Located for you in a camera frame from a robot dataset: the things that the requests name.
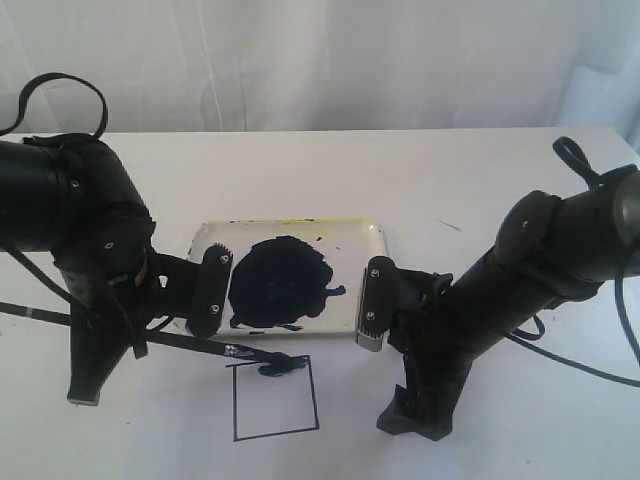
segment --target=dark blue paint blob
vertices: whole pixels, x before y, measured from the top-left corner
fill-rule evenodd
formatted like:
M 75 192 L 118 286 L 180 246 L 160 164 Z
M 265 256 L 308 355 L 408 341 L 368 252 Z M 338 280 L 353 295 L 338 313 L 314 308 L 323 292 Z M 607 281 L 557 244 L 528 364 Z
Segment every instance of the dark blue paint blob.
M 298 238 L 283 236 L 257 243 L 231 277 L 231 327 L 299 330 L 302 327 L 291 324 L 305 315 L 317 317 L 327 297 L 346 293 L 342 285 L 327 289 L 332 277 L 333 269 L 324 256 Z

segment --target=drawn square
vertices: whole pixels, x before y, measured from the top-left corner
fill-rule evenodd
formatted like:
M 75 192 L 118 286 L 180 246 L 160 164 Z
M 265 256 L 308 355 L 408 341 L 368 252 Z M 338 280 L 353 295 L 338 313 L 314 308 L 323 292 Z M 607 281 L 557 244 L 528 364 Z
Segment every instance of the drawn square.
M 318 409 L 311 370 L 307 365 L 281 377 L 258 372 L 259 363 L 233 369 L 233 440 L 251 440 L 318 430 Z

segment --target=white curtain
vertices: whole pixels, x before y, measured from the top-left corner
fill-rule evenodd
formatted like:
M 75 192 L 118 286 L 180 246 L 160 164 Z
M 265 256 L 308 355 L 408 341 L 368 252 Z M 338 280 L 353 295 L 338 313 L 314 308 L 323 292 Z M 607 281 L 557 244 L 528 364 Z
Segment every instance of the white curtain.
M 33 76 L 109 131 L 612 125 L 640 147 L 638 0 L 0 0 L 0 124 Z M 24 131 L 87 131 L 58 81 Z

